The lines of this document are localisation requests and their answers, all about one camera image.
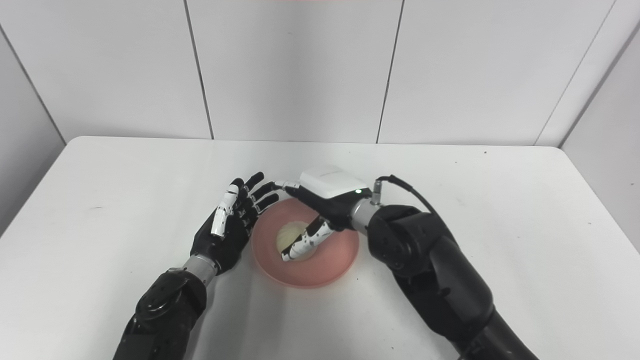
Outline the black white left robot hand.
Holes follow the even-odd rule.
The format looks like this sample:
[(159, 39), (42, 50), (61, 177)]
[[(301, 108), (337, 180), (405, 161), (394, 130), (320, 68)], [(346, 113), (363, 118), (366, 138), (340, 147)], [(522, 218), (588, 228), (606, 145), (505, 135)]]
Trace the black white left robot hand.
[(249, 243), (256, 222), (279, 200), (274, 182), (261, 184), (262, 171), (248, 180), (235, 178), (222, 194), (217, 207), (194, 235), (190, 255), (209, 259), (217, 274), (232, 269)]

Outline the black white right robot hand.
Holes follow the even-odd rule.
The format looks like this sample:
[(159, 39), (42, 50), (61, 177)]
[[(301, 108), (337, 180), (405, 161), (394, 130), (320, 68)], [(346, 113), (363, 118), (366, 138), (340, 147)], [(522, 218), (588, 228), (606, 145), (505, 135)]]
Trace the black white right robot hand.
[(317, 213), (305, 230), (281, 251), (284, 262), (301, 258), (337, 231), (352, 230), (366, 235), (379, 205), (371, 203), (368, 185), (336, 166), (303, 171), (298, 180), (277, 181), (274, 189), (284, 191)]

